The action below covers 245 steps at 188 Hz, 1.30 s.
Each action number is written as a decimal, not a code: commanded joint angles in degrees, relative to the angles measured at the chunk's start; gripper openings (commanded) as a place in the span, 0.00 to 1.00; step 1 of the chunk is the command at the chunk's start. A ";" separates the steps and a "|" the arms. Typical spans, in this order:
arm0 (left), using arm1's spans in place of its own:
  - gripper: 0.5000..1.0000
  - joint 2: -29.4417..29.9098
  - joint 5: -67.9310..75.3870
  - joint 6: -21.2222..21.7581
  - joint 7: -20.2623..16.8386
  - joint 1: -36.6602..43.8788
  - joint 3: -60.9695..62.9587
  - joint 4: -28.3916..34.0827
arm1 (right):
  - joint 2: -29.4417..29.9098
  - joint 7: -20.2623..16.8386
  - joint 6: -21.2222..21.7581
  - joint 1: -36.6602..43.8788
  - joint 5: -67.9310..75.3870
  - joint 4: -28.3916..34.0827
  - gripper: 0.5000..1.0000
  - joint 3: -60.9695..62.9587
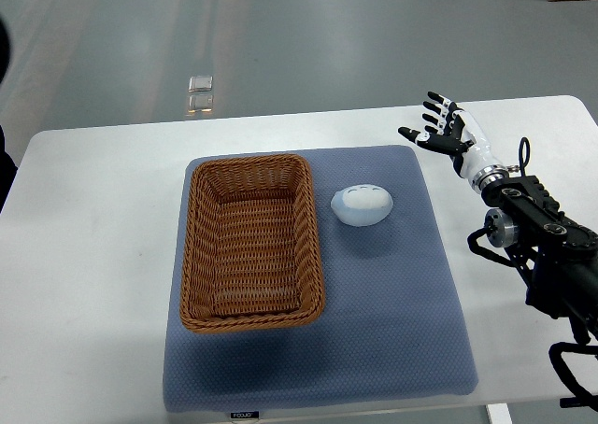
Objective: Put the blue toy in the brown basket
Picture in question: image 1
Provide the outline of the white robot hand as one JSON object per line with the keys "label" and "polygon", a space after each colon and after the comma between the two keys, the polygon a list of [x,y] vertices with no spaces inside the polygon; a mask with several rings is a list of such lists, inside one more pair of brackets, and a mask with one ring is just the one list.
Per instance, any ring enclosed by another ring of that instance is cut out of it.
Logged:
{"label": "white robot hand", "polygon": [[431,152],[452,157],[453,168],[463,179],[473,180],[478,172],[496,165],[490,140],[471,113],[437,92],[427,92],[422,105],[435,115],[423,113],[431,125],[425,131],[399,127],[398,133],[408,141]]}

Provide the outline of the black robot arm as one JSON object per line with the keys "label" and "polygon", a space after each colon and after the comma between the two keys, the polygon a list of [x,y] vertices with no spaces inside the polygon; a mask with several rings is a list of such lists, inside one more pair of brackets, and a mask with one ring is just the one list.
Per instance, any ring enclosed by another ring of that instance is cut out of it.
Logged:
{"label": "black robot arm", "polygon": [[525,168],[528,138],[520,140],[518,162],[501,163],[476,119],[446,96],[429,92],[424,129],[399,128],[400,135],[428,151],[447,155],[456,174],[488,206],[483,226],[467,244],[478,256],[515,268],[526,285],[525,303],[550,316],[567,318],[573,342],[553,344],[548,357],[571,397],[562,408],[597,408],[597,396],[576,379],[563,356],[596,356],[597,234],[568,218],[544,185]]}

